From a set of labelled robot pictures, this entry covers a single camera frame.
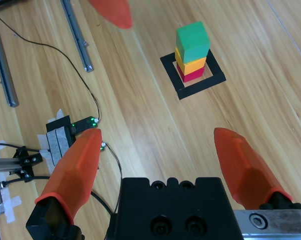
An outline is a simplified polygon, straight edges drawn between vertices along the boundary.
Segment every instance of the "stacked blocks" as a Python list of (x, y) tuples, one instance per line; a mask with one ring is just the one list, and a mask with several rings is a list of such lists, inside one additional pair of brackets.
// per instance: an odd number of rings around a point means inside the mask
[(184, 83), (203, 75), (210, 44), (201, 21), (177, 29), (175, 59)]

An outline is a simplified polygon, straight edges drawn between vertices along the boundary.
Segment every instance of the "electric wire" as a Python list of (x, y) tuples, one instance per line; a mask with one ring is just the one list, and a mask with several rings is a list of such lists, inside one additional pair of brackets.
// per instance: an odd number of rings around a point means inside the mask
[(40, 152), (40, 150), (38, 150), (38, 149), (27, 148), (27, 147), (24, 147), (24, 146), (16, 146), (16, 145), (9, 144), (9, 143), (0, 143), (0, 146), (6, 146), (6, 147), (11, 147), (11, 148), (16, 148), (16, 149), (23, 148), (28, 152), (35, 152), (35, 153)]
[(93, 94), (92, 90), (90, 89), (90, 87), (87, 85), (87, 83), (84, 81), (82, 75), (80, 74), (80, 72), (77, 70), (77, 68), (75, 67), (74, 63), (72, 62), (72, 60), (61, 50), (59, 50), (57, 47), (54, 47), (52, 45), (46, 44), (46, 43), (41, 43), (41, 42), (35, 42), (35, 41), (31, 41), (28, 40), (26, 38), (24, 38), (23, 36), (21, 36), (18, 32), (16, 32), (12, 27), (10, 27), (3, 19), (0, 18), (0, 21), (6, 26), (8, 27), (14, 34), (16, 34), (19, 38), (21, 38), (22, 40), (31, 43), (31, 44), (35, 44), (35, 45), (40, 45), (40, 46), (45, 46), (45, 47), (49, 47), (52, 49), (55, 49), (56, 51), (60, 52), (71, 64), (71, 66), (74, 68), (74, 70), (76, 71), (77, 75), (79, 76), (80, 80), (82, 81), (82, 83), (85, 85), (85, 87), (87, 88), (87, 90), (89, 91), (92, 99), (94, 100), (96, 107), (97, 107), (97, 114), (98, 114), (98, 122), (101, 121), (102, 119), (102, 113), (101, 113), (101, 108), (100, 108), (100, 103), (97, 100), (97, 98), (95, 97), (95, 95)]
[[(12, 184), (12, 183), (23, 182), (23, 181), (25, 183), (28, 183), (33, 180), (42, 180), (42, 179), (48, 180), (48, 179), (50, 179), (50, 177), (49, 176), (31, 176), (31, 177), (27, 177), (27, 178), (17, 178), (17, 179), (13, 179), (13, 180), (9, 180), (9, 181), (3, 181), (2, 186), (5, 188), (5, 187), (7, 187), (7, 185)], [(95, 192), (91, 191), (90, 195), (92, 195), (97, 201), (100, 202), (100, 204), (106, 209), (106, 211), (109, 213), (109, 215), (111, 215), (113, 213), (111, 208), (107, 205), (107, 203), (100, 196), (98, 196)]]
[[(123, 180), (123, 170), (122, 170), (122, 165), (121, 165), (121, 162), (120, 162), (120, 159), (118, 158), (118, 156), (116, 155), (116, 153), (114, 152), (114, 150), (112, 149), (112, 147), (107, 143), (105, 142), (106, 146), (108, 147), (110, 153), (113, 155), (113, 157), (115, 158), (116, 162), (117, 162), (117, 165), (118, 165), (118, 168), (119, 168), (119, 173), (120, 173), (120, 184), (122, 184), (122, 180)], [(119, 207), (119, 203), (120, 203), (120, 194), (118, 194), (118, 199), (117, 199), (117, 203), (116, 203), (116, 207), (115, 207), (115, 210), (114, 210), (114, 213), (116, 213), (118, 207)]]

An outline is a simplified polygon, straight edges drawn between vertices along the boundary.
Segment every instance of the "bolt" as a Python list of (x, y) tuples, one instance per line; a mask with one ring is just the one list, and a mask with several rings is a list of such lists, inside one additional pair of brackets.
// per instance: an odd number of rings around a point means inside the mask
[(254, 227), (256, 227), (258, 229), (267, 228), (267, 222), (262, 215), (253, 213), (252, 215), (249, 216), (249, 220), (250, 220), (251, 224), (253, 224)]

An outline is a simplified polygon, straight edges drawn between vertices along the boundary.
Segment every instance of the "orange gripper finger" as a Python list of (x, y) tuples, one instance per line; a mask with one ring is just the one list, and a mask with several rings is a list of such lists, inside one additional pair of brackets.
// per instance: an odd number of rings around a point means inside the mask
[(275, 192), (293, 200), (243, 136), (215, 128), (214, 140), (222, 174), (237, 203), (248, 210), (259, 209)]
[(89, 200), (97, 174), (101, 145), (100, 129), (84, 131), (59, 160), (35, 204), (49, 197), (56, 198), (69, 222), (74, 224), (75, 214)]
[(120, 29), (132, 26), (128, 0), (89, 0), (96, 11)]

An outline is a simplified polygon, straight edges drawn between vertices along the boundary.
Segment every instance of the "black screw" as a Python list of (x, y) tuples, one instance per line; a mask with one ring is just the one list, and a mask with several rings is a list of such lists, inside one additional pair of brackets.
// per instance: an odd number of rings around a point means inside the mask
[(202, 237), (207, 230), (206, 222), (199, 216), (191, 216), (186, 220), (186, 229), (193, 237)]
[(158, 238), (165, 237), (172, 230), (171, 221), (165, 216), (157, 216), (151, 221), (150, 230)]

